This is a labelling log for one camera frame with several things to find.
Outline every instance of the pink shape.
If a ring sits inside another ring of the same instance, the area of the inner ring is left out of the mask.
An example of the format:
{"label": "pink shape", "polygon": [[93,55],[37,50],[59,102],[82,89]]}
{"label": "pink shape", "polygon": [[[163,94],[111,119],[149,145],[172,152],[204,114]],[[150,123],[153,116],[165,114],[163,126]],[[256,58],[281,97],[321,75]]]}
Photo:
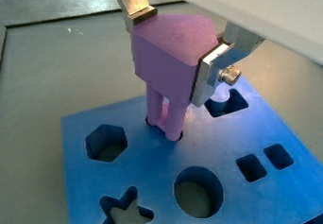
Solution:
{"label": "pink shape", "polygon": [[[149,122],[173,141],[180,139],[192,104],[198,61],[218,43],[205,16],[157,15],[134,27],[135,73],[149,85]],[[163,111],[165,97],[170,107]]]}

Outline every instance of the circular hole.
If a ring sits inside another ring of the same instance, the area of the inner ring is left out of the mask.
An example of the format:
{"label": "circular hole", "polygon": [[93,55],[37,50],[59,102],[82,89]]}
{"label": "circular hole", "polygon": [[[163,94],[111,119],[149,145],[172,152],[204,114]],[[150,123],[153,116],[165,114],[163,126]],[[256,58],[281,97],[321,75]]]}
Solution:
{"label": "circular hole", "polygon": [[180,207],[193,217],[209,218],[224,204],[224,188],[217,175],[193,166],[178,175],[174,194]]}

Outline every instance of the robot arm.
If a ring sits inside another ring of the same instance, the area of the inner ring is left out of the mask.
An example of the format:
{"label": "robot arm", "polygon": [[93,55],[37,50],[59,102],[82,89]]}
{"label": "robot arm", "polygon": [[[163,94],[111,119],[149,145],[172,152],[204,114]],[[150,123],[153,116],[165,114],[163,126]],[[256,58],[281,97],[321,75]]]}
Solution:
{"label": "robot arm", "polygon": [[224,82],[237,83],[242,72],[233,64],[265,39],[232,23],[218,39],[206,17],[158,15],[149,0],[118,1],[126,14],[137,75],[149,86],[149,124],[177,141],[188,107],[192,103],[201,107]]}

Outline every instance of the blue shape sorter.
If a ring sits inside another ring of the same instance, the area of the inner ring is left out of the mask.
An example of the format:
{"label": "blue shape sorter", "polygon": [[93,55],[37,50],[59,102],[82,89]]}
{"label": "blue shape sorter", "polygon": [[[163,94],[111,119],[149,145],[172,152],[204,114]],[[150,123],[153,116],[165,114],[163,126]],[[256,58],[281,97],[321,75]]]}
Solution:
{"label": "blue shape sorter", "polygon": [[[221,86],[218,93],[229,90]],[[71,224],[110,223],[103,206],[126,207],[137,195],[151,223],[323,223],[322,164],[245,78],[230,94],[242,99],[190,107],[180,142],[147,125],[145,96],[62,119]],[[125,151],[113,162],[95,158],[107,126],[123,133],[115,138]],[[212,195],[208,218],[178,205],[174,187],[185,181]]]}

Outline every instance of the table surface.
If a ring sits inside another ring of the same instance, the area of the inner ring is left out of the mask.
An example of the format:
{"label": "table surface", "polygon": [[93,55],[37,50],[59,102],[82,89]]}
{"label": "table surface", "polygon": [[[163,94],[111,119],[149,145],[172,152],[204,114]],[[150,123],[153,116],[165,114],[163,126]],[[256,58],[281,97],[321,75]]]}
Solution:
{"label": "table surface", "polygon": [[323,0],[186,0],[323,63]]}
{"label": "table surface", "polygon": [[[153,4],[176,1],[180,0],[150,0]],[[117,0],[0,0],[0,5],[0,22],[6,26],[78,17],[121,8]]]}
{"label": "table surface", "polygon": [[[205,14],[190,4],[161,13]],[[9,30],[0,77],[0,223],[67,223],[61,117],[146,93],[121,12]],[[323,161],[323,68],[266,41],[238,63]]]}

